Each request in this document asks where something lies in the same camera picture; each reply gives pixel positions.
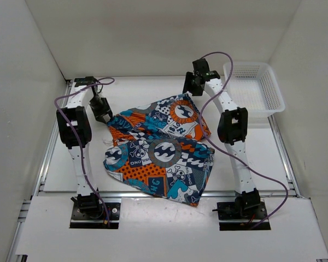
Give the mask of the colourful patterned shorts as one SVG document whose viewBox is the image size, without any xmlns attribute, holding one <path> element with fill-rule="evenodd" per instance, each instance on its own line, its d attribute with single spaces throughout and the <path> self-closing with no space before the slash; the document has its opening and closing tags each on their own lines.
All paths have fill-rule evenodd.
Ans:
<svg viewBox="0 0 328 262">
<path fill-rule="evenodd" d="M 113 147 L 103 165 L 116 180 L 146 194 L 196 207 L 214 164 L 211 134 L 188 93 L 115 115 Z"/>
</svg>

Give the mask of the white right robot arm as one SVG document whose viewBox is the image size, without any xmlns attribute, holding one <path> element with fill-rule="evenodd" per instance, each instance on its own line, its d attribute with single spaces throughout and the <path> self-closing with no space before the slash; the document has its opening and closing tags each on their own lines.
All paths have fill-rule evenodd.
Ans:
<svg viewBox="0 0 328 262">
<path fill-rule="evenodd" d="M 183 93 L 201 96 L 206 92 L 219 111 L 217 128 L 219 140 L 230 156 L 235 178 L 235 203 L 231 212 L 241 218 L 249 217 L 260 206 L 260 195 L 247 165 L 245 139 L 248 130 L 248 111 L 239 107 L 228 94 L 225 84 L 216 71 L 203 74 L 187 72 Z"/>
</svg>

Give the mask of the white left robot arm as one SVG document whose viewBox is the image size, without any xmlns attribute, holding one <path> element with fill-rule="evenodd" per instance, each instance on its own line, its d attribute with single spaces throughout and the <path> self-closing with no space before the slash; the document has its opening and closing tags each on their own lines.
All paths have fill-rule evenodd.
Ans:
<svg viewBox="0 0 328 262">
<path fill-rule="evenodd" d="M 74 92 L 55 98 L 56 118 L 62 143 L 68 148 L 77 179 L 77 196 L 72 198 L 81 213 L 91 218 L 109 220 L 109 211 L 93 178 L 89 146 L 92 131 L 86 109 L 90 107 L 98 122 L 106 124 L 112 111 L 107 99 L 98 94 L 104 86 L 98 80 L 85 80 L 74 85 Z"/>
</svg>

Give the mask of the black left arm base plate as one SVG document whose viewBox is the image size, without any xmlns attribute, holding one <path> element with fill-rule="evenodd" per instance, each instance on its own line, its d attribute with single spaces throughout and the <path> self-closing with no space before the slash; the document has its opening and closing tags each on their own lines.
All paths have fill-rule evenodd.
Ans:
<svg viewBox="0 0 328 262">
<path fill-rule="evenodd" d="M 71 198 L 73 209 L 69 227 L 71 229 L 118 229 L 121 199 L 106 199 L 107 210 L 101 201 L 98 206 L 79 208 L 75 197 Z"/>
</svg>

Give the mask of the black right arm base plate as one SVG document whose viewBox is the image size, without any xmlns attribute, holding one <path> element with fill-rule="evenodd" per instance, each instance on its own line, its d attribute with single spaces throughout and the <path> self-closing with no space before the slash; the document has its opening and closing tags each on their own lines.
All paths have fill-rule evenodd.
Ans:
<svg viewBox="0 0 328 262">
<path fill-rule="evenodd" d="M 270 230 L 264 202 L 258 207 L 237 211 L 234 202 L 218 202 L 213 212 L 218 214 L 220 231 Z"/>
</svg>

